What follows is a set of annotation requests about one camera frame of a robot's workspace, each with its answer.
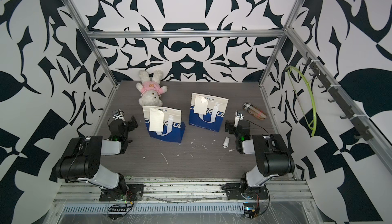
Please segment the white paper receipt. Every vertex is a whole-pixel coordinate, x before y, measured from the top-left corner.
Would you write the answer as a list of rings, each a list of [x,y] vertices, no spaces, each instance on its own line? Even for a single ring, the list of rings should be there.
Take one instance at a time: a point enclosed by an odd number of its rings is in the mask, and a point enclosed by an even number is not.
[[[194,113],[206,115],[207,108],[208,108],[208,100],[201,95],[196,95],[195,104],[194,104]]]
[[[150,125],[149,131],[163,132],[164,112],[157,108],[150,108]]]

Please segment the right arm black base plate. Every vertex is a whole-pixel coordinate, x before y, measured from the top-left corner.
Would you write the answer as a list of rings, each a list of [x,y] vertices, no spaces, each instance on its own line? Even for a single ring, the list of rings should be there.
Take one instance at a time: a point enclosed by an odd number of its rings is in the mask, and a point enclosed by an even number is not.
[[[266,187],[249,188],[241,183],[227,183],[221,187],[226,193],[227,199],[232,200],[265,200],[269,199]]]

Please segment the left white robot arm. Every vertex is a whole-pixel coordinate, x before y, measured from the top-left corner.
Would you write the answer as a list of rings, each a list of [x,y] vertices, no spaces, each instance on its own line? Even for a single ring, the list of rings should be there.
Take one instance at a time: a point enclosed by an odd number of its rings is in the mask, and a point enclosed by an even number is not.
[[[138,123],[134,116],[126,121],[122,111],[117,111],[108,121],[108,139],[86,136],[70,140],[55,166],[55,174],[59,179],[69,182],[85,181],[102,190],[121,194],[128,191],[124,176],[104,167],[101,157],[123,155],[132,142],[128,139],[129,132],[138,128]]]

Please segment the blue white paper bag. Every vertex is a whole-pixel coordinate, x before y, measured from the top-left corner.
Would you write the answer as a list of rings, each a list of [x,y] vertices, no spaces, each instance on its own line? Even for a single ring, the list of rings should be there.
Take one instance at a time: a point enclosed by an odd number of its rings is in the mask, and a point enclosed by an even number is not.
[[[157,108],[164,112],[163,132],[149,131],[150,108]],[[145,125],[150,137],[166,142],[181,143],[185,132],[185,124],[182,121],[181,110],[167,107],[143,106],[143,113]]]
[[[201,95],[208,100],[206,115],[194,113],[195,96]],[[192,93],[190,105],[189,125],[202,129],[219,132],[224,120],[228,99],[223,97]]]

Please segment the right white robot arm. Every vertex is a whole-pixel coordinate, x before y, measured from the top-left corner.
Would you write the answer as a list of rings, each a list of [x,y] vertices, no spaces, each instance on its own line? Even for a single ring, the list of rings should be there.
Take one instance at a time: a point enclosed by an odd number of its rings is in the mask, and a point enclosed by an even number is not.
[[[272,178],[294,172],[294,160],[280,134],[251,135],[247,120],[227,120],[225,131],[235,136],[237,152],[255,156],[256,166],[242,177],[241,189],[259,188]]]

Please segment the small white stapler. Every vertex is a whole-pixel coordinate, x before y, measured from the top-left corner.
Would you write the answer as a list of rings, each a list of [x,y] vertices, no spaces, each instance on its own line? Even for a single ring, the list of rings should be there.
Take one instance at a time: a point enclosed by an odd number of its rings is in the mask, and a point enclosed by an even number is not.
[[[228,148],[229,143],[230,143],[230,138],[226,137],[224,142],[223,142],[223,148]]]

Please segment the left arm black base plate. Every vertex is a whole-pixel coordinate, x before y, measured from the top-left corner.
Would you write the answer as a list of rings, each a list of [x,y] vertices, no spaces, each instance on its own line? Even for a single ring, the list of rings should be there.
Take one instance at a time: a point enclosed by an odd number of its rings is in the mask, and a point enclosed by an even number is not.
[[[141,199],[144,194],[144,184],[129,184],[124,190],[119,187],[115,189],[102,189],[100,202],[133,202]]]

